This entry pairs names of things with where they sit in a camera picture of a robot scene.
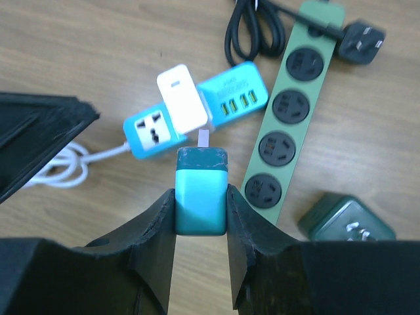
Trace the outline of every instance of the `black plug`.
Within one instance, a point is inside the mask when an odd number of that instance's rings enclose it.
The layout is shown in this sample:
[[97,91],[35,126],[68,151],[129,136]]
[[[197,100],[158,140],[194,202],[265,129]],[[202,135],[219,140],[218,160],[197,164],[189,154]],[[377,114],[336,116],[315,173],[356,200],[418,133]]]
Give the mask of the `black plug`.
[[349,24],[344,36],[337,42],[338,56],[356,64],[369,64],[385,40],[385,31],[374,28],[363,20]]

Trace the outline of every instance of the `power cord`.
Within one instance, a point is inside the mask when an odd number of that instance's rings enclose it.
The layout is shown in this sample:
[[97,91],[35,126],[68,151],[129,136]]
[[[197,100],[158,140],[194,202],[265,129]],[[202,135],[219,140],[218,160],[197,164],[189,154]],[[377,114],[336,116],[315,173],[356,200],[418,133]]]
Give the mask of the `power cord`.
[[[70,142],[46,166],[44,166],[23,188],[36,184],[44,184],[56,188],[71,188],[80,185],[89,174],[88,164],[129,152],[130,146],[125,142],[122,146],[103,152],[89,154],[89,151],[76,142]],[[64,167],[58,174],[51,174],[57,167]],[[80,169],[80,174],[73,177]]]
[[[374,28],[364,21],[355,21],[345,29],[323,25],[312,18],[305,17],[283,5],[269,0],[236,0],[224,38],[224,53],[233,67],[235,53],[243,60],[253,61],[258,54],[279,57],[285,48],[285,28],[278,14],[282,12],[296,21],[307,25],[313,33],[325,35],[337,41],[337,54],[349,62],[369,64],[385,40],[385,31]],[[245,22],[251,40],[249,53],[242,50],[239,43],[241,19]],[[263,33],[261,22],[264,22],[271,34],[271,45]]]

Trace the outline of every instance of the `blue power strip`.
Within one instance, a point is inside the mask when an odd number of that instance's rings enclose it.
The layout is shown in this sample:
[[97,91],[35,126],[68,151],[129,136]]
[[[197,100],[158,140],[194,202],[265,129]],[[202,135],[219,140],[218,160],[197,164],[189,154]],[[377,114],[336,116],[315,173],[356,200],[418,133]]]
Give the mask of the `blue power strip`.
[[[253,62],[244,62],[197,85],[211,112],[215,130],[268,102],[268,91]],[[159,103],[124,121],[123,130],[137,159],[150,158],[188,140],[178,134],[165,103]]]

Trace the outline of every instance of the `dark green power adapter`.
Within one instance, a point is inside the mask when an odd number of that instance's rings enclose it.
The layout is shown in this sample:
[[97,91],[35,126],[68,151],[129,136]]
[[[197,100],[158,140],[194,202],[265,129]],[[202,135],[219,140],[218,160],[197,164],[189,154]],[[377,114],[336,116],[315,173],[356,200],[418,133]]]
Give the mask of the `dark green power adapter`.
[[395,232],[354,196],[326,193],[298,222],[311,241],[395,240]]

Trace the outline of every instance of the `wooden surface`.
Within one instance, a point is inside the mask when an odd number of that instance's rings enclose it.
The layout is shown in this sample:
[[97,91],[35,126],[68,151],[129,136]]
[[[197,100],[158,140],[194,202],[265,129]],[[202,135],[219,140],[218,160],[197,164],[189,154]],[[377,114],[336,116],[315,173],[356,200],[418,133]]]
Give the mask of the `wooden surface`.
[[[295,9],[300,1],[286,4]],[[420,229],[420,2],[341,0],[387,30],[369,66],[333,61],[278,226],[296,222],[323,191],[360,197],[400,239]],[[92,152],[122,144],[122,123],[161,101],[158,73],[188,65],[196,82],[228,68],[223,41],[231,0],[2,0],[0,89],[77,95],[102,113],[78,141]],[[285,19],[289,34],[292,21]],[[270,90],[280,59],[256,63]],[[230,183],[240,186],[263,114],[211,138],[226,148]],[[133,218],[173,187],[175,153],[130,154],[90,167],[71,190],[19,191],[0,206],[0,237],[42,236],[85,245]],[[170,314],[231,311],[226,237],[177,240]]]

